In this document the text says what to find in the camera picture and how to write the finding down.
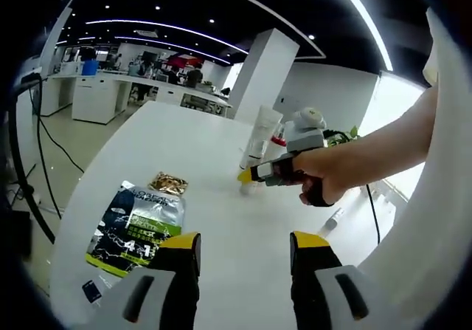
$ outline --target human hand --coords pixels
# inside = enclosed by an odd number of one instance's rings
[[[341,183],[340,172],[337,169],[338,159],[340,158],[336,147],[304,151],[293,159],[294,171],[305,173],[305,178],[299,181],[302,184],[302,193],[299,196],[302,203],[310,204],[308,191],[319,184],[319,180],[326,204],[334,204],[344,195],[347,188]]]

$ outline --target green plant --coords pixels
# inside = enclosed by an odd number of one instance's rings
[[[338,144],[343,144],[350,142],[351,140],[357,140],[361,136],[358,135],[358,129],[357,126],[354,126],[351,128],[349,132],[344,132],[346,136],[343,134],[336,134],[330,138],[327,139],[327,145],[328,147],[334,147],[335,145]]]

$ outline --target ceiling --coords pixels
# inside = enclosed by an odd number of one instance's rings
[[[313,42],[326,54],[326,58],[303,61],[374,73],[386,68],[371,32],[350,0],[256,1],[272,9],[303,34],[315,36]],[[423,83],[421,70],[431,49],[426,4],[422,0],[361,1],[385,42],[394,73]],[[67,41],[67,44],[76,44],[78,38],[90,36],[95,39],[80,43],[118,44],[123,40],[115,36],[143,38],[133,31],[157,30],[157,41],[196,49],[231,64],[244,61],[246,57],[225,44],[168,27],[126,23],[86,24],[88,21],[128,19],[201,32],[245,51],[249,51],[258,33],[276,27],[300,45],[299,57],[320,55],[307,38],[248,0],[74,0],[71,7],[75,16],[69,17],[59,39]],[[144,44],[141,41],[128,42]],[[150,46],[168,48],[168,45],[148,43]],[[192,52],[176,47],[173,49],[184,54]]]

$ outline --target human arm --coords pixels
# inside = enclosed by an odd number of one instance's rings
[[[301,153],[294,170],[322,179],[323,198],[331,204],[349,188],[378,181],[424,162],[436,117],[437,87],[427,89],[399,119],[371,134],[332,148]],[[308,191],[311,182],[304,182]],[[307,203],[305,196],[300,199]]]

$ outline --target led light strip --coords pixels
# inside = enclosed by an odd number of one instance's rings
[[[194,35],[199,35],[199,36],[208,38],[208,39],[213,40],[213,41],[217,41],[217,42],[219,42],[219,43],[221,43],[221,44],[224,44],[224,45],[226,45],[226,46],[228,46],[228,47],[234,48],[234,49],[238,50],[239,52],[244,53],[245,55],[248,55],[248,52],[245,51],[244,49],[241,49],[241,48],[239,48],[239,47],[236,47],[236,46],[233,45],[233,44],[229,44],[229,43],[227,43],[227,42],[225,42],[225,41],[219,40],[219,39],[214,38],[214,37],[212,37],[212,36],[205,35],[204,33],[197,32],[197,31],[193,31],[193,30],[189,30],[189,29],[186,29],[186,28],[184,28],[184,27],[178,27],[178,26],[173,26],[173,25],[168,25],[168,24],[160,24],[159,22],[140,21],[140,20],[113,19],[113,20],[89,21],[89,22],[86,22],[86,25],[92,25],[92,24],[106,24],[106,23],[110,23],[110,22],[125,22],[125,23],[129,23],[129,24],[144,24],[144,25],[162,26],[162,27],[168,27],[168,28],[170,28],[170,29],[181,30],[181,31],[185,31],[185,32],[192,33],[192,34],[194,34]]]
[[[177,44],[169,44],[167,42],[161,42],[161,41],[154,41],[154,40],[148,40],[146,38],[135,38],[135,37],[124,37],[124,36],[115,36],[115,38],[119,38],[119,39],[122,39],[122,40],[134,40],[134,41],[143,41],[143,42],[153,42],[155,44],[164,44],[165,46],[171,46],[171,47],[177,47],[177,48],[182,48],[182,49],[186,49],[187,51],[191,51],[191,52],[196,52],[196,53],[200,53],[201,55],[205,55],[207,57],[210,57],[210,58],[214,58],[218,61],[222,61],[223,63],[226,63],[226,64],[229,64],[231,65],[230,62],[227,62],[221,58],[218,58],[218,57],[215,57],[214,55],[209,55],[207,53],[203,53],[203,52],[200,52],[196,49],[193,49],[193,48],[187,48],[187,47],[183,47],[183,46],[179,46]]]
[[[366,7],[362,4],[361,0],[350,0],[353,3],[354,7],[359,11],[361,14],[364,22],[366,23],[367,27],[369,27],[370,33],[377,44],[378,49],[381,51],[383,62],[385,63],[385,67],[389,71],[393,71],[392,62],[390,61],[389,53],[386,50],[384,40],[381,37],[377,27],[374,24],[374,21],[370,17],[369,13],[366,10]]]

